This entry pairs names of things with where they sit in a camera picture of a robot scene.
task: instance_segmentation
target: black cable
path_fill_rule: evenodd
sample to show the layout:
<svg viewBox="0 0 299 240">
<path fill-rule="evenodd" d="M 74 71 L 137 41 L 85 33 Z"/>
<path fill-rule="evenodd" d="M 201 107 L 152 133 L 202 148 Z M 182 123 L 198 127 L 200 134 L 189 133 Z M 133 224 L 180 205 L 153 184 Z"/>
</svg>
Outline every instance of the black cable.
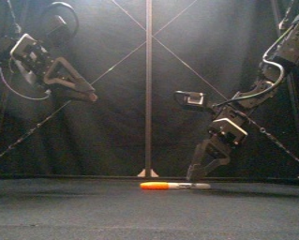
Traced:
<svg viewBox="0 0 299 240">
<path fill-rule="evenodd" d="M 271 46 L 271 48 L 268 49 L 265 55 L 264 55 L 264 62 L 269 65 L 273 65 L 276 67 L 280 68 L 281 70 L 281 75 L 279 77 L 279 80 L 277 82 L 275 83 L 275 85 L 272 87 L 269 87 L 265 91 L 257 93 L 257 94 L 253 94 L 253 95 L 249 95 L 249 96 L 245 96 L 245 97 L 238 97 L 238 98 L 234 98 L 232 100 L 228 100 L 220 104 L 216 104 L 214 107 L 221 107 L 232 102 L 237 102 L 237 101 L 242 101 L 242 100 L 248 100 L 248 99 L 252 99 L 252 98 L 259 98 L 261 96 L 264 96 L 267 93 L 272 92 L 277 87 L 279 85 L 284 82 L 285 80 L 285 77 L 287 77 L 287 74 L 285 74 L 285 68 L 283 65 L 280 65 L 279 63 L 276 62 L 272 62 L 271 60 L 268 60 L 268 57 L 269 57 L 269 52 L 272 51 L 272 49 L 277 46 L 277 44 L 281 42 L 281 40 L 284 39 L 284 37 L 291 33 L 291 30 L 293 29 L 293 26 L 289 28 L 289 30 L 285 32 L 285 34 L 277 39 L 277 41 L 275 42 L 275 44 Z"/>
</svg>

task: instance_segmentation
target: black backdrop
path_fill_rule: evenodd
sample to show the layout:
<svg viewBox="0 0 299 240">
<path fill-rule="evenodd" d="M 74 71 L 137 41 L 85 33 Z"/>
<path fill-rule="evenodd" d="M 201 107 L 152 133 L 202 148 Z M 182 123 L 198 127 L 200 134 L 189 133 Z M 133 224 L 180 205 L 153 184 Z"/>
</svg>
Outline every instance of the black backdrop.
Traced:
<svg viewBox="0 0 299 240">
<path fill-rule="evenodd" d="M 39 16 L 51 1 L 13 2 L 25 32 L 42 38 Z M 100 100 L 66 106 L 0 158 L 0 173 L 136 176 L 146 168 L 148 1 L 66 2 L 75 8 L 81 28 L 53 54 L 67 57 Z M 210 115 L 185 111 L 173 92 L 205 92 L 221 102 L 237 91 L 249 91 L 263 54 L 277 39 L 276 21 L 268 0 L 153 0 L 152 7 L 152 167 L 161 176 L 185 176 L 194 147 L 209 137 Z M 74 26 L 65 9 L 51 14 L 65 16 Z M 0 2 L 0 34 L 3 19 Z M 35 96 L 19 76 L 13 85 Z M 63 104 L 55 98 L 22 99 L 0 81 L 0 153 Z M 299 156 L 287 84 L 253 119 Z M 212 175 L 297 176 L 291 157 L 257 129 L 246 128 L 245 146 L 233 153 L 230 165 Z"/>
</svg>

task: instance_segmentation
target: metal pole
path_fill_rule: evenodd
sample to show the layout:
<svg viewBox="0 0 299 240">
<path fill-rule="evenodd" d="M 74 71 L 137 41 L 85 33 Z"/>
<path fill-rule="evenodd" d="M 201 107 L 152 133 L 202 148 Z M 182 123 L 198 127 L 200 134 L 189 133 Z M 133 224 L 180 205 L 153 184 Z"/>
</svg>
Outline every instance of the metal pole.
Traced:
<svg viewBox="0 0 299 240">
<path fill-rule="evenodd" d="M 148 0 L 146 177 L 152 177 L 152 57 L 153 3 Z"/>
</svg>

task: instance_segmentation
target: floor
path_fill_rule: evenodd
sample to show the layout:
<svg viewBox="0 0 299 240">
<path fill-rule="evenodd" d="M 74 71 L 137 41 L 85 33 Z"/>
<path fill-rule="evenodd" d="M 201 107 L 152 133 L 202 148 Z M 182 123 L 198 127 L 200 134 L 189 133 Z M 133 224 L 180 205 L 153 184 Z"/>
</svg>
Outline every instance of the floor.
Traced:
<svg viewBox="0 0 299 240">
<path fill-rule="evenodd" d="M 0 179 L 0 240 L 299 239 L 299 186 L 144 190 L 142 182 Z"/>
</svg>

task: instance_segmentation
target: orange marker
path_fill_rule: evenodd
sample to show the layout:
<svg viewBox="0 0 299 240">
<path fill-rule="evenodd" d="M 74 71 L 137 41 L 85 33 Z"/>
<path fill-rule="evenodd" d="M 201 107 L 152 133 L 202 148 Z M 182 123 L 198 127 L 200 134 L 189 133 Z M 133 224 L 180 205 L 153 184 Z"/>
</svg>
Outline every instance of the orange marker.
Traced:
<svg viewBox="0 0 299 240">
<path fill-rule="evenodd" d="M 210 189 L 210 184 L 148 182 L 141 184 L 141 188 L 144 190 Z"/>
</svg>

